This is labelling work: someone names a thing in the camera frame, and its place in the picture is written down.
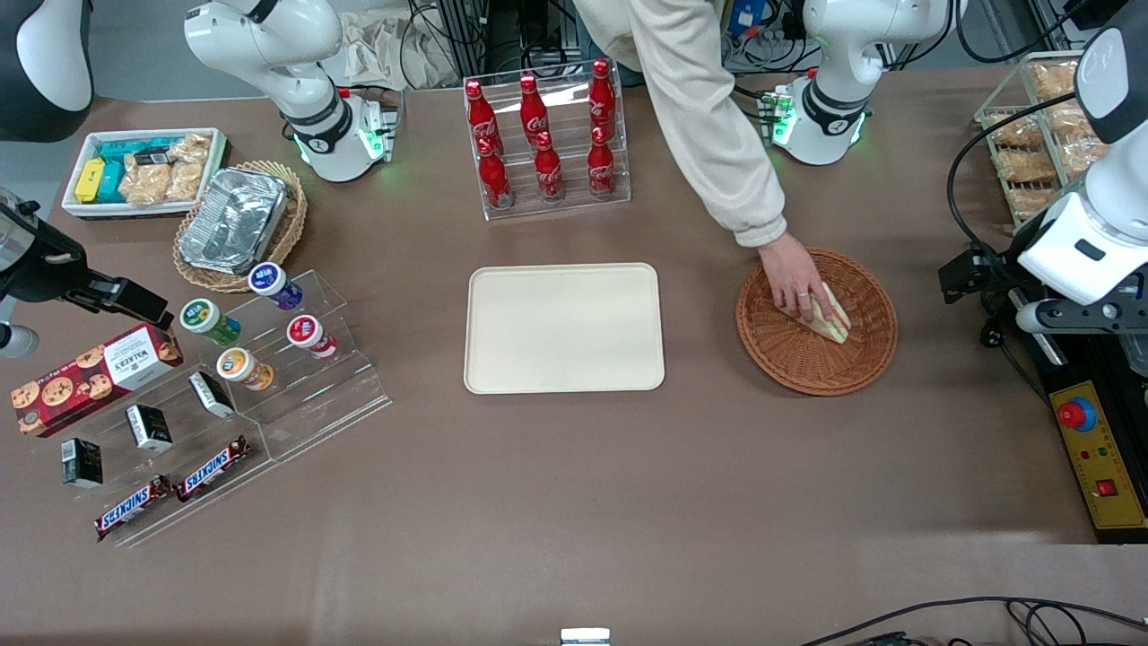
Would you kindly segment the bare person hand with ring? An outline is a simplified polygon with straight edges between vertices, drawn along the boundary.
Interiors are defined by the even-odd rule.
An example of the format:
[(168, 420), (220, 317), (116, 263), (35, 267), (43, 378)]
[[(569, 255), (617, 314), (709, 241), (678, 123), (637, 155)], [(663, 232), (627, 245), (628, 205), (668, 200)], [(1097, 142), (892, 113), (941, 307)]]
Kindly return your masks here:
[(771, 299), (776, 308), (796, 318), (813, 320), (813, 305), (816, 303), (827, 320), (836, 318), (819, 268), (797, 238), (784, 233), (770, 244), (759, 246), (757, 250), (765, 275), (770, 281)]

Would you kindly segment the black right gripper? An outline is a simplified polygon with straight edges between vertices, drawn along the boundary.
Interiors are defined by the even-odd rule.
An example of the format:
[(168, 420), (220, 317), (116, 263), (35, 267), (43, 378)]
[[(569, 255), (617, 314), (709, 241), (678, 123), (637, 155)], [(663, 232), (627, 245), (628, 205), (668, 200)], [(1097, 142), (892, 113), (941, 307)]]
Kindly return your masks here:
[(3, 199), (3, 299), (92, 305), (170, 330), (168, 299), (123, 277), (92, 275), (90, 280), (83, 247), (40, 220), (37, 209), (33, 202)]

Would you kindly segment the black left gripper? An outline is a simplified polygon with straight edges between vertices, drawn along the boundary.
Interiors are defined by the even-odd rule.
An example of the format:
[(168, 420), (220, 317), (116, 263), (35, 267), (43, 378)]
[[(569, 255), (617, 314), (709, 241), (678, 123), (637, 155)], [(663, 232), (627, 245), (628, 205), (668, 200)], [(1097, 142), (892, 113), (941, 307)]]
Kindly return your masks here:
[(963, 250), (938, 268), (938, 282), (946, 305), (984, 291), (984, 308), (1007, 298), (1013, 289), (1025, 291), (1025, 271), (1009, 258), (985, 258), (980, 250)]

